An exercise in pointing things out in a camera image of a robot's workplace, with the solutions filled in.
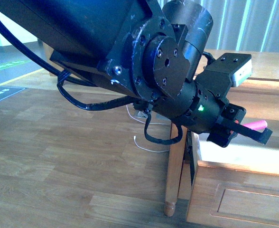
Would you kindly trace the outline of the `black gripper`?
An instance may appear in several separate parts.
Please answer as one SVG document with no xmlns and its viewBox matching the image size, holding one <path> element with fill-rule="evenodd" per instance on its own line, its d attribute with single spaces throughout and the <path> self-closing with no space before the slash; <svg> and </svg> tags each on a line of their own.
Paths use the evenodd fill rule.
<svg viewBox="0 0 279 228">
<path fill-rule="evenodd" d="M 192 132 L 209 133 L 207 140 L 220 147 L 227 147 L 236 133 L 261 144 L 266 144 L 272 135 L 269 128 L 256 131 L 238 124 L 236 133 L 233 133 L 222 126 L 222 118 L 240 123 L 245 116 L 245 108 L 231 104 L 227 99 L 225 102 L 216 99 L 196 82 L 185 82 L 177 97 L 159 99 L 152 110 Z"/>
</svg>

